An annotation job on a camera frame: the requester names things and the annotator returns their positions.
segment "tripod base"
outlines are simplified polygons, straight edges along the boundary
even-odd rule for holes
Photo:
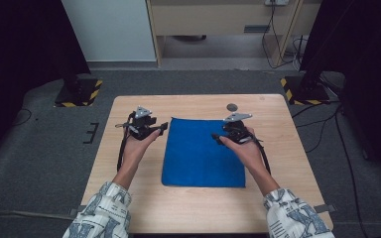
[[[78,82],[81,86],[81,93],[70,92],[64,84],[55,100],[56,107],[89,106],[94,102],[103,81],[98,79],[79,79]]]
[[[302,77],[286,76],[281,79],[289,103],[294,105],[328,104],[329,96],[323,86],[317,85],[312,90],[301,90]]]

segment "printed shirt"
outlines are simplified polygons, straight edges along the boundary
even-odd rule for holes
[[[122,186],[106,182],[80,212],[63,238],[128,237],[131,196]],[[271,238],[333,237],[316,212],[288,189],[264,198]]]

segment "black curtain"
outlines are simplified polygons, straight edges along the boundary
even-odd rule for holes
[[[345,75],[346,115],[367,157],[381,162],[381,1],[323,0],[301,69]]]
[[[0,140],[24,94],[90,73],[60,0],[0,0]]]

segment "blue cloth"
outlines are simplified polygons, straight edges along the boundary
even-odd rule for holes
[[[245,187],[244,166],[211,133],[224,135],[221,120],[173,118],[163,163],[162,183],[176,186]]]

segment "person's left hand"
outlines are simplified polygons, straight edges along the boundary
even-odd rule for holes
[[[159,137],[160,132],[161,130],[158,129],[142,141],[135,139],[129,134],[125,151],[123,152],[123,165],[132,163],[137,166],[144,157],[147,148]]]
[[[160,129],[156,130],[142,141],[127,135],[128,139],[126,141],[125,150],[123,152],[122,167],[117,172],[113,182],[123,186],[125,189],[129,189],[132,179],[138,170],[139,163],[144,157],[145,151],[150,146],[150,144],[157,139],[157,137],[160,135],[160,132]]]

